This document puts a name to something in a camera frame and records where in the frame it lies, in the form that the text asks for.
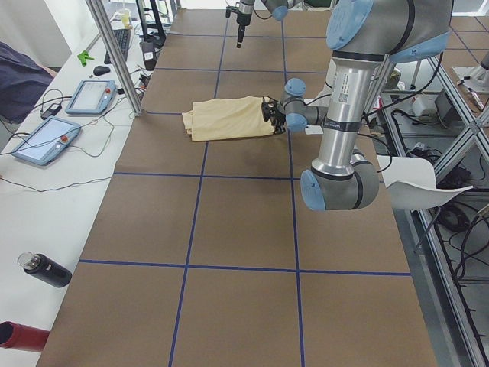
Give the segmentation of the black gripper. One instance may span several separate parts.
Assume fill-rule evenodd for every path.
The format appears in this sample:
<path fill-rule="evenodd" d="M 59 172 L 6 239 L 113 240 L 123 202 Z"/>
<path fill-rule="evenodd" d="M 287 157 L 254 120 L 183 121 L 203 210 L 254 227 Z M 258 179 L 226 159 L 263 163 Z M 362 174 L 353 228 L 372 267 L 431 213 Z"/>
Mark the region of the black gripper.
<path fill-rule="evenodd" d="M 239 4 L 236 6 L 228 5 L 225 9 L 225 17 L 230 18 L 231 13 L 237 15 L 236 21 L 239 24 L 239 26 L 238 26 L 236 47 L 241 48 L 245 37 L 246 27 L 251 23 L 252 5 L 249 4 Z"/>
<path fill-rule="evenodd" d="M 277 100 L 269 96 L 262 96 L 261 112 L 264 121 L 271 123 L 275 135 L 283 134 L 286 131 L 285 115 L 279 111 Z"/>

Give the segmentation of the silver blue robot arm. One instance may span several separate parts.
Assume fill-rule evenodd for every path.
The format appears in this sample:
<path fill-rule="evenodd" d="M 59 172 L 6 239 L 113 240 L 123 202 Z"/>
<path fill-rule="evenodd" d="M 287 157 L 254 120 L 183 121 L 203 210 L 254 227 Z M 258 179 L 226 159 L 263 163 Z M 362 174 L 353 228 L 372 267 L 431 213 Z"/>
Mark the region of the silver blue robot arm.
<path fill-rule="evenodd" d="M 406 63 L 442 53 L 452 9 L 451 1 L 340 1 L 325 35 L 336 67 L 328 106 L 308 106 L 298 78 L 287 81 L 277 102 L 262 105 L 264 120 L 275 128 L 322 129 L 319 155 L 300 178 L 311 210 L 362 209 L 374 201 L 377 171 L 355 146 L 374 70 L 384 60 Z"/>
<path fill-rule="evenodd" d="M 270 18 L 276 21 L 282 21 L 290 9 L 296 7 L 303 1 L 296 0 L 262 0 L 261 3 L 270 13 Z M 255 0 L 237 1 L 234 5 L 227 5 L 225 8 L 225 17 L 229 19 L 231 14 L 236 14 L 236 23 L 238 24 L 236 47 L 241 48 L 245 37 L 246 27 L 251 24 L 252 15 L 255 13 Z"/>

